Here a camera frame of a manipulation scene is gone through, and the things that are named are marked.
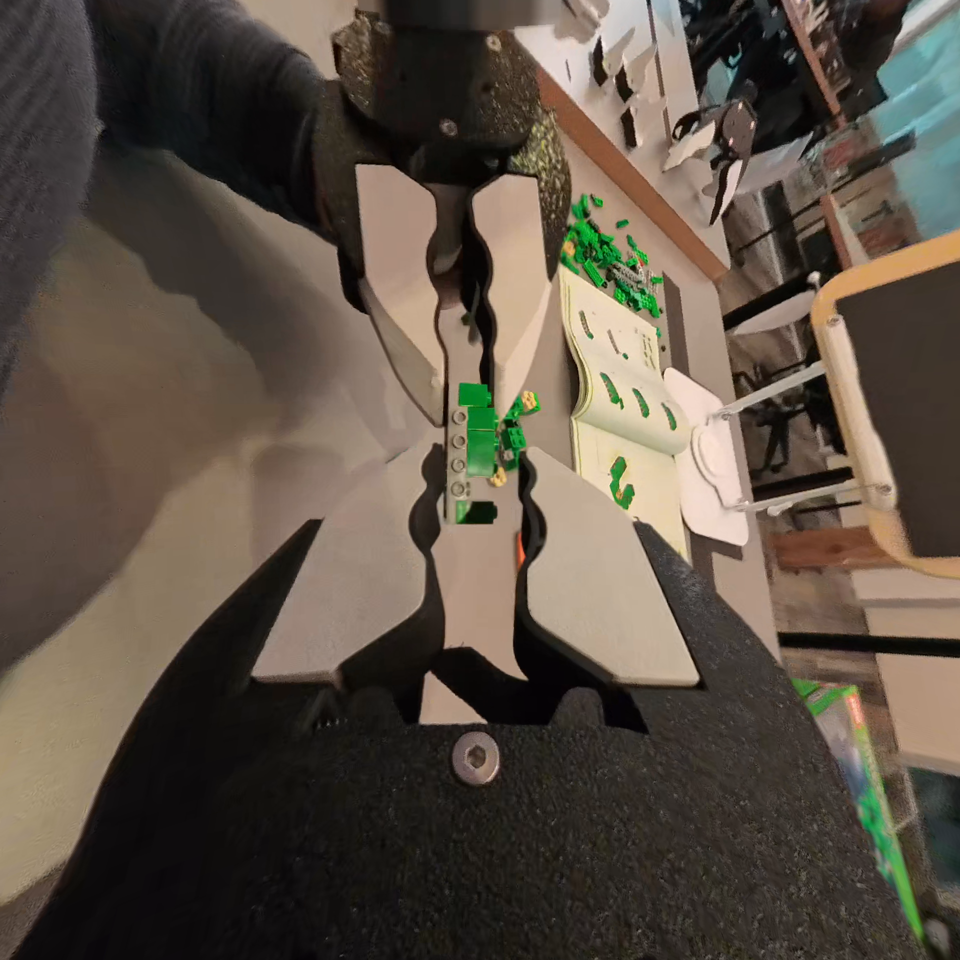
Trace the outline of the row of loose gripper plates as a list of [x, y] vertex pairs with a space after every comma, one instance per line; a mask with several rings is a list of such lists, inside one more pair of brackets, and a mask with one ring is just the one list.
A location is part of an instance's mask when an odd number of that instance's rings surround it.
[[649, 74], [658, 53], [649, 2], [563, 1], [554, 37], [559, 83], [626, 154], [642, 146], [642, 114], [664, 104]]

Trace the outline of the small green brick cluster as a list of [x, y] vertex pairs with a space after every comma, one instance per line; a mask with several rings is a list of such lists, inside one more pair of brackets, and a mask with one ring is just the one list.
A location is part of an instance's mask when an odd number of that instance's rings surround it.
[[496, 466], [488, 479], [490, 486], [503, 487], [508, 482], [508, 476], [519, 469], [521, 453], [527, 447], [523, 419], [540, 412], [541, 409], [537, 393], [534, 390], [522, 390], [505, 416], [499, 420], [496, 429]]

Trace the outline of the person's left forearm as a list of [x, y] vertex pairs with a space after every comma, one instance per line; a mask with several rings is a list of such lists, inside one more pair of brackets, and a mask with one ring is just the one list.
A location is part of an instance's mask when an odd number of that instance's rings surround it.
[[2, 388], [102, 130], [332, 241], [315, 177], [320, 85], [239, 2], [2, 2]]

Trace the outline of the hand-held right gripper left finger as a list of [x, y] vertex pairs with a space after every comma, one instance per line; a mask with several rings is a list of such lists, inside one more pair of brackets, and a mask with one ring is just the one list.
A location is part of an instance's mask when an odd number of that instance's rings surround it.
[[251, 676], [390, 692], [422, 716], [446, 638], [433, 557], [445, 487], [442, 446], [424, 440], [373, 470], [318, 523]]

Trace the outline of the green cardboard box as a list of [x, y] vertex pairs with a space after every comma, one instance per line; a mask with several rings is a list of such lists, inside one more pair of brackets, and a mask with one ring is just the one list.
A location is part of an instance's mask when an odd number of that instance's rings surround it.
[[877, 870], [894, 889], [910, 929], [918, 941], [926, 945], [927, 934], [921, 911], [858, 688], [807, 678], [792, 678], [791, 684], [841, 770], [858, 821], [870, 838]]

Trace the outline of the white desk with wooden edge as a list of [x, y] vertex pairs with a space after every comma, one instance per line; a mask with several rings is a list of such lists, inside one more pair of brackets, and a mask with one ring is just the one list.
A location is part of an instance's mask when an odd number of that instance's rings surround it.
[[541, 96], [571, 149], [573, 195], [603, 198], [633, 236], [656, 228], [710, 282], [730, 268], [705, 150], [675, 163], [672, 132], [698, 107], [676, 1], [561, 2], [552, 26], [518, 28]]

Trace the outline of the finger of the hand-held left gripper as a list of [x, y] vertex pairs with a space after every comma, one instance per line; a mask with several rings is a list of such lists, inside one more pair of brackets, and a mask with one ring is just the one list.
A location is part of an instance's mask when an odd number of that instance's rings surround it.
[[501, 174], [470, 200], [470, 225], [484, 256], [480, 318], [486, 372], [496, 409], [510, 408], [521, 393], [543, 333], [551, 279], [533, 176]]
[[421, 183], [389, 165], [355, 169], [363, 255], [358, 290], [401, 387], [426, 420], [447, 423], [450, 360], [443, 318], [478, 343], [474, 304], [464, 301], [469, 186]]

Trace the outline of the white stand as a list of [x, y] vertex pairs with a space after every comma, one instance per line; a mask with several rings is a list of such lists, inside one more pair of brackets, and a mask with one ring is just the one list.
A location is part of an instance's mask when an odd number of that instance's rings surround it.
[[[803, 500], [847, 491], [859, 493], [876, 510], [892, 511], [897, 507], [897, 483], [867, 406], [847, 320], [836, 304], [827, 303], [824, 294], [817, 294], [811, 302], [810, 320], [819, 359], [732, 402], [722, 404], [715, 394], [678, 369], [666, 369], [666, 390], [691, 427], [688, 446], [677, 457], [680, 510], [691, 532], [716, 542], [744, 546], [749, 538], [749, 515], [775, 515]], [[740, 414], [796, 392], [821, 377], [826, 379], [834, 404], [852, 466], [851, 478], [824, 483], [809, 491], [753, 500], [745, 491], [738, 467], [735, 427]]]

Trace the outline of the grey desk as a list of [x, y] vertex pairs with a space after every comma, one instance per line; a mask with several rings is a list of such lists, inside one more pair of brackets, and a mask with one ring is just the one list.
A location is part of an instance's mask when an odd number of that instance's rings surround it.
[[[201, 521], [153, 616], [83, 648], [118, 593], [114, 532], [95, 529], [95, 466], [146, 521], [209, 463], [267, 466], [307, 362], [301, 280], [240, 248], [227, 277], [207, 222], [170, 204], [162, 150], [99, 133], [93, 198], [57, 245], [2, 389], [2, 674], [35, 719], [69, 714], [41, 655], [112, 669], [154, 632], [164, 655], [117, 736], [70, 855], [15, 958], [769, 958], [792, 881], [767, 736], [802, 706], [776, 660], [652, 528], [633, 524], [693, 657], [692, 688], [602, 683], [509, 617], [518, 668], [443, 643], [421, 716], [394, 696], [253, 669], [324, 518], [303, 519], [212, 612], [201, 561], [239, 546]], [[175, 157], [174, 153], [163, 150]], [[180, 160], [182, 167], [189, 167]]]

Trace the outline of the black rod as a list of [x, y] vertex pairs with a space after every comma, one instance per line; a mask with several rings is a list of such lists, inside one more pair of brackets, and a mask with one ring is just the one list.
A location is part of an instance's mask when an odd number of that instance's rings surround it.
[[777, 642], [780, 649], [959, 659], [959, 640], [949, 638], [782, 631]]

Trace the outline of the green grey brick assembly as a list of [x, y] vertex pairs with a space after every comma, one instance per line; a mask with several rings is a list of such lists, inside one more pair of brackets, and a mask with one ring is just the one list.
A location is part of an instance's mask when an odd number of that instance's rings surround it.
[[451, 525], [488, 525], [498, 517], [490, 480], [499, 468], [498, 414], [482, 383], [451, 384], [445, 421], [443, 519]]

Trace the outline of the spare black white gripper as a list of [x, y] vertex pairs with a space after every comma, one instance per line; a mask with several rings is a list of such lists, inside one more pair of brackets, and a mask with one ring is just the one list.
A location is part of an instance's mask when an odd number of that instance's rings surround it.
[[700, 107], [681, 116], [670, 134], [663, 173], [691, 161], [706, 162], [710, 183], [702, 188], [711, 206], [707, 223], [713, 227], [729, 208], [750, 161], [758, 117], [744, 97]]

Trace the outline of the open instruction booklet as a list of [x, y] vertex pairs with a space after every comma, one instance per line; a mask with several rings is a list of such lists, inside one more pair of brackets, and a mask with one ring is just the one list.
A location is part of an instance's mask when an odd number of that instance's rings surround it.
[[691, 426], [666, 389], [658, 331], [567, 268], [558, 271], [558, 293], [580, 384], [570, 419], [574, 468], [689, 560], [678, 460]]

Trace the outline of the white cabinet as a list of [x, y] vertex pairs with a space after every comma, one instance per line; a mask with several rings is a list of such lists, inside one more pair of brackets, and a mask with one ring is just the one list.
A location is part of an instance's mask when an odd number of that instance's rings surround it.
[[899, 749], [909, 765], [959, 773], [959, 582], [906, 568], [850, 575], [869, 634], [905, 641], [877, 655]]

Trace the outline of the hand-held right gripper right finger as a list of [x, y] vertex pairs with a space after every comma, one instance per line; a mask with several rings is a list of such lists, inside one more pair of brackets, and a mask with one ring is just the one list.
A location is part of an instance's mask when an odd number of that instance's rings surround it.
[[602, 684], [692, 689], [688, 644], [630, 516], [538, 447], [521, 457], [518, 613], [533, 637]]

